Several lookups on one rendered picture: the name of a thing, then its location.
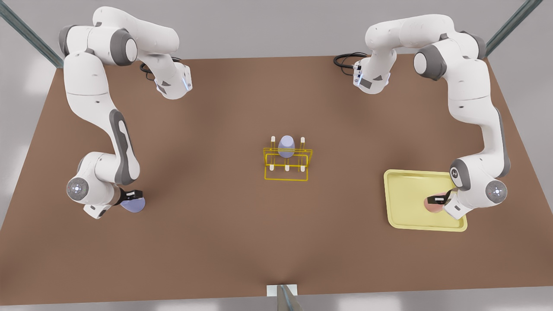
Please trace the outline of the pink cup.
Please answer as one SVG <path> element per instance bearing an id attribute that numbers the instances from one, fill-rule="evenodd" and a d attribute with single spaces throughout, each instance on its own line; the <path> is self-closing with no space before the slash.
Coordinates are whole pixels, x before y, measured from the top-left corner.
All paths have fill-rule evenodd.
<path id="1" fill-rule="evenodd" d="M 444 193 L 438 193 L 433 196 L 427 197 L 424 201 L 424 207 L 431 213 L 438 213 L 443 210 L 446 201 L 449 199 L 450 191 Z"/>

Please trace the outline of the lavender cup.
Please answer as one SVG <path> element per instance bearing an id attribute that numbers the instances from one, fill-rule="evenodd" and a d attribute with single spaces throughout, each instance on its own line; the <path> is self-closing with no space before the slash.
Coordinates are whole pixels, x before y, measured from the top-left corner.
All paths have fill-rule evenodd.
<path id="1" fill-rule="evenodd" d="M 291 158 L 294 155 L 296 149 L 294 139 L 292 136 L 285 135 L 279 141 L 278 153 L 283 158 Z"/>
<path id="2" fill-rule="evenodd" d="M 140 197 L 132 200 L 124 200 L 120 203 L 120 206 L 130 211 L 131 213 L 138 213 L 146 206 L 146 200 L 144 197 Z"/>

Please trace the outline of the pale yellow tray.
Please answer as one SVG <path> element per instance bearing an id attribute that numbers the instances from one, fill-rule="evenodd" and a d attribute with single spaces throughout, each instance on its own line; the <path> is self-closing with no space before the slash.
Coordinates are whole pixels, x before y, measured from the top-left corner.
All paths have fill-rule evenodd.
<path id="1" fill-rule="evenodd" d="M 423 201 L 454 187 L 447 172 L 389 169 L 384 173 L 388 222 L 394 228 L 464 232 L 467 218 L 456 220 L 446 211 L 432 213 Z"/>

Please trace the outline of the silver frame post with foot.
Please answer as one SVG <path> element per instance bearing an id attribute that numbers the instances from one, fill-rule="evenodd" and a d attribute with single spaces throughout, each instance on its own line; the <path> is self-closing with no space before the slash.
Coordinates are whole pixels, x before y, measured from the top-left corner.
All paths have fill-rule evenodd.
<path id="1" fill-rule="evenodd" d="M 277 298 L 277 311 L 303 311 L 298 303 L 298 285 L 267 285 L 267 297 Z"/>

